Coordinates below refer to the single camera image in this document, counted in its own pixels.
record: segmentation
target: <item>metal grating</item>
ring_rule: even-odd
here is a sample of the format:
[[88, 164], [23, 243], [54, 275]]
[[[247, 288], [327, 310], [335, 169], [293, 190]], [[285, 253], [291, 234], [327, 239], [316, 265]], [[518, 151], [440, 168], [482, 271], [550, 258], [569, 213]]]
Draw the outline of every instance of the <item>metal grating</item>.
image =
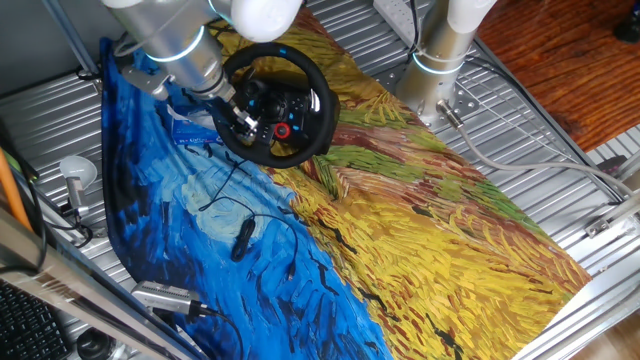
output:
[[[423, 16], [428, 2], [417, 2]], [[365, 73], [385, 85], [392, 85], [391, 73], [397, 80], [408, 49], [373, 9], [371, 0], [311, 0], [308, 7]], [[490, 53], [482, 50], [475, 48], [473, 52], [495, 61]], [[561, 160], [567, 156], [576, 160], [586, 158], [564, 133], [558, 132], [548, 115], [535, 113], [531, 104], [523, 102], [519, 94], [492, 73], [465, 65], [458, 82], [481, 103], [475, 113], [465, 117], [465, 126], [485, 154], [505, 163]], [[93, 85], [73, 75], [63, 77], [0, 100], [0, 117], [5, 120], [19, 150], [41, 172], [40, 189], [56, 203], [63, 202], [66, 193], [64, 180], [57, 169], [62, 158], [80, 155], [96, 164], [99, 175], [87, 191], [92, 205], [91, 214], [85, 220], [98, 235], [106, 236], [100, 97]], [[640, 264], [640, 237], [633, 223], [621, 224], [594, 239], [586, 235], [584, 228], [611, 209], [607, 205], [611, 199], [599, 184], [584, 174], [561, 169], [520, 173], [495, 171], [477, 163], [454, 130], [433, 124], [432, 131], [476, 165], [594, 276], [594, 281], [517, 358], [549, 355], [547, 351], [555, 354], [549, 358], [570, 356], [585, 341], [619, 320], [614, 317], [598, 320], [596, 317], [640, 282], [640, 266], [637, 265]], [[640, 149], [640, 144], [633, 140], [640, 139], [640, 129], [634, 131], [631, 142], [621, 143], [620, 148], [610, 145], [611, 151]], [[127, 290], [135, 285], [115, 256], [108, 238], [96, 237], [83, 253]], [[562, 343], [592, 320], [598, 322], [597, 326], [582, 334], [580, 341]], [[69, 317], [65, 318], [65, 326], [71, 339], [77, 338], [86, 328], [85, 324]]]

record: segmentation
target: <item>power strip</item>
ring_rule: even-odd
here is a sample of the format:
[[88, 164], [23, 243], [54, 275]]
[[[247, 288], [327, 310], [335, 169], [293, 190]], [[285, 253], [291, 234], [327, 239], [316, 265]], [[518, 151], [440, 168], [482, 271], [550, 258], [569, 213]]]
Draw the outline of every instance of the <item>power strip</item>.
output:
[[411, 9], [403, 0], [373, 0], [373, 7], [408, 47], [413, 45], [415, 30]]

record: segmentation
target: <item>painted cloth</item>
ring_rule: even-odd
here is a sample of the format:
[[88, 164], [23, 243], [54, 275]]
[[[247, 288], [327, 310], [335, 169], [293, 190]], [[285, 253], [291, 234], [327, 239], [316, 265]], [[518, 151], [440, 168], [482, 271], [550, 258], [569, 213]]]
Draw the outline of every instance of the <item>painted cloth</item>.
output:
[[[218, 35], [227, 51], [249, 45]], [[126, 269], [197, 291], [238, 326], [248, 359], [513, 357], [589, 275], [309, 11], [279, 41], [318, 64], [342, 107], [329, 153], [287, 170], [175, 145], [168, 103], [129, 85], [103, 42], [107, 219]], [[154, 70], [143, 54], [135, 62]], [[271, 58], [254, 67], [297, 71]], [[172, 105], [190, 104], [169, 90]], [[284, 221], [256, 216], [234, 262], [252, 212]], [[224, 322], [177, 321], [209, 356], [239, 358]]]

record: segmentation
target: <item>gray cylinder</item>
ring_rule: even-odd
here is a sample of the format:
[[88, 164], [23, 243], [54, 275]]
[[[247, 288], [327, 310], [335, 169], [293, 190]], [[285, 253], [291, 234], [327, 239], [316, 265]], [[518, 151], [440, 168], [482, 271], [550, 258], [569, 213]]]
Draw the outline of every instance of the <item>gray cylinder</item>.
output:
[[152, 0], [109, 10], [176, 84], [203, 98], [228, 88], [220, 47], [204, 25], [217, 17], [207, 1]]
[[450, 0], [437, 0], [423, 20], [418, 48], [396, 96], [424, 119], [437, 117], [436, 104], [454, 97], [454, 85], [476, 29], [456, 32], [447, 21]]

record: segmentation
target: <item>orange cable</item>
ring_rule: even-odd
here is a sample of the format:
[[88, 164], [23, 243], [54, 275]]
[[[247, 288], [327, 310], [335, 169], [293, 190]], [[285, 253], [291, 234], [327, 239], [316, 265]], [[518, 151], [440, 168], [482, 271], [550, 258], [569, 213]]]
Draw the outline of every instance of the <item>orange cable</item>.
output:
[[29, 231], [33, 232], [29, 218], [27, 217], [27, 212], [24, 210], [24, 205], [20, 198], [18, 186], [16, 185], [16, 181], [11, 173], [11, 168], [9, 167], [9, 162], [7, 162], [7, 157], [4, 156], [2, 149], [0, 149], [0, 183], [2, 183], [2, 188], [9, 200], [9, 207], [11, 208], [13, 216], [20, 221], [24, 227], [29, 229]]

